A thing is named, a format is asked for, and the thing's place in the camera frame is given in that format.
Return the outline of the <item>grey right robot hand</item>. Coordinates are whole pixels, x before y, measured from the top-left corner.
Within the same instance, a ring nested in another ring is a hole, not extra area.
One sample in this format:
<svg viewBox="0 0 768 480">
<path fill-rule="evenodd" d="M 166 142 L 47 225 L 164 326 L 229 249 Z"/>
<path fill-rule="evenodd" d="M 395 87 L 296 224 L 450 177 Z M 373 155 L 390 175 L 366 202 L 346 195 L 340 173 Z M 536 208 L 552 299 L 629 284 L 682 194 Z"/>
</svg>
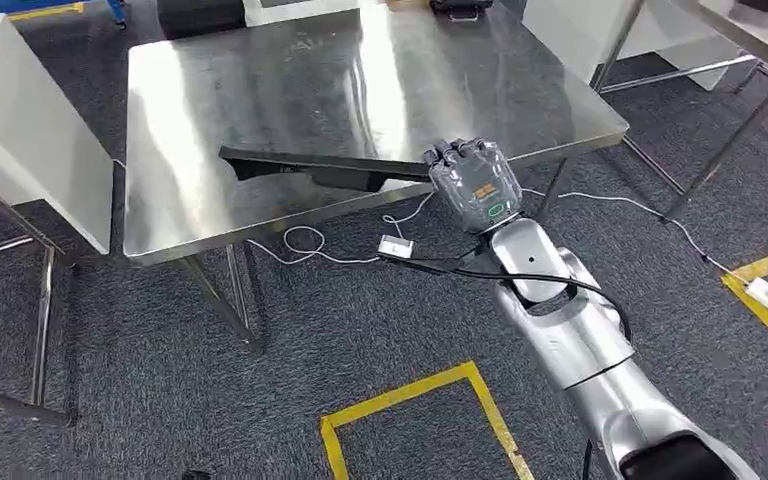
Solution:
<svg viewBox="0 0 768 480">
<path fill-rule="evenodd" d="M 521 186 L 495 143 L 480 137 L 441 140 L 422 160 L 465 231 L 481 235 L 521 213 Z"/>
</svg>

